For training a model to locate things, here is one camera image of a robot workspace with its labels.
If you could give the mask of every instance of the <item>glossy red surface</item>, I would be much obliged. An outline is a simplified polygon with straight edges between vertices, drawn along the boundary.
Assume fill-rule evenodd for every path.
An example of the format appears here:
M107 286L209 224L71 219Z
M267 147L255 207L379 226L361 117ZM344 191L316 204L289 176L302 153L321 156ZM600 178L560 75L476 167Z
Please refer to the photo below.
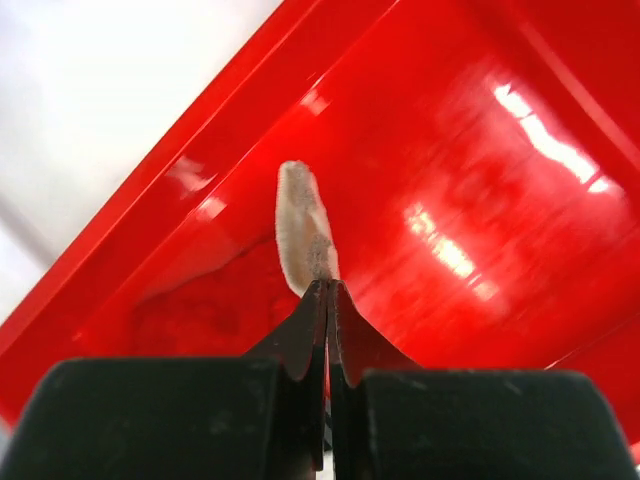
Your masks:
M399 348L581 370L640 441L639 9L286 1L0 328L0 413L65 358L235 354L277 325L276 172L301 159Z

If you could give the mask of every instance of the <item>white wall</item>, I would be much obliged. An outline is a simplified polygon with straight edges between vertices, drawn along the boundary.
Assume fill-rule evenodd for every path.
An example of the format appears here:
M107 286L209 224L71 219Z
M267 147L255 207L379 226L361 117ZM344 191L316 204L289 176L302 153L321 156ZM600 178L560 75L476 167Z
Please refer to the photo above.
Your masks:
M0 322L279 3L0 0Z

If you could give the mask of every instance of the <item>red plastic tray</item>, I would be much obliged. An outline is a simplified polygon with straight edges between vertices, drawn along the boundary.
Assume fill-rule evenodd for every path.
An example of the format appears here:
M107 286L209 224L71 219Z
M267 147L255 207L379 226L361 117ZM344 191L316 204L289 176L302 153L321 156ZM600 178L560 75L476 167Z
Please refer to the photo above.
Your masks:
M77 356L239 354L296 298L308 163L353 297L428 367L590 375L640 441L637 2L287 0L0 328L0 414Z

